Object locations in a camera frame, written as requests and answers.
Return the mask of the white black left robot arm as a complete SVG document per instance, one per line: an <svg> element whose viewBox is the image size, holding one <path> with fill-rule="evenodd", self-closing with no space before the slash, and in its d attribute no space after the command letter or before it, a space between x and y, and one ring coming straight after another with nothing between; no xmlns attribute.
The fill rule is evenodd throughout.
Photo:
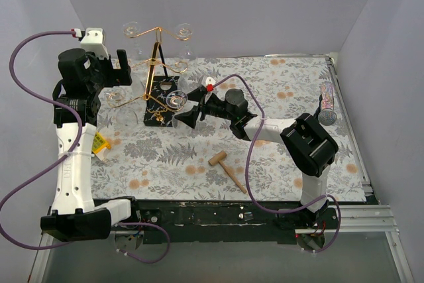
<svg viewBox="0 0 424 283"><path fill-rule="evenodd" d="M92 146L97 131L99 94L104 88L132 83L124 50L117 51L119 67L110 57L83 48L58 56L62 79L54 88L54 124L58 138L58 180L50 214L40 227L61 242L106 239L114 224L133 230L141 214L128 198L110 199L96 206L91 193Z"/></svg>

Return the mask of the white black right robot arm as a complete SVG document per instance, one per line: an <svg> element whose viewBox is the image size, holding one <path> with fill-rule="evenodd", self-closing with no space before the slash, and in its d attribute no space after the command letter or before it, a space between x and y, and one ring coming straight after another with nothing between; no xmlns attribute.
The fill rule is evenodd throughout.
<svg viewBox="0 0 424 283"><path fill-rule="evenodd" d="M230 122L230 130L240 140L274 142L286 147L302 175L300 207L291 210L307 228L324 220L328 207L327 178L339 147L330 134L311 114L296 119L266 119L248 110L248 101L240 89L229 89L223 99L212 87L200 86L190 92L188 100L196 104L191 110L177 113L175 120L195 128L206 116Z"/></svg>

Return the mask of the gold wire wine glass rack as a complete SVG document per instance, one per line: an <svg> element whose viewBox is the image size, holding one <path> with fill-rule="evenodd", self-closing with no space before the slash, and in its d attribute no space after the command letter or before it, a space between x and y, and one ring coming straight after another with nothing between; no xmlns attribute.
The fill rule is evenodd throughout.
<svg viewBox="0 0 424 283"><path fill-rule="evenodd" d="M178 82L178 89L182 90L180 88L182 84L182 75L186 73L190 68L193 67L192 62L184 62L181 61L179 58L175 61L174 64L167 65L165 61L165 57L162 50L162 33L166 33L170 35L171 37L179 40L174 32L170 32L162 27L155 27L150 30L140 32L138 37L144 36L150 32L154 32L156 35L156 42L154 43L154 47L152 50L152 56L149 59L143 60L135 66L141 66L141 65L148 65L148 73L146 77L146 83L145 83L145 92L143 96L132 98L131 103L142 99L146 102L146 100L150 97L150 92L152 89L152 82L154 76L179 76L179 82Z"/></svg>

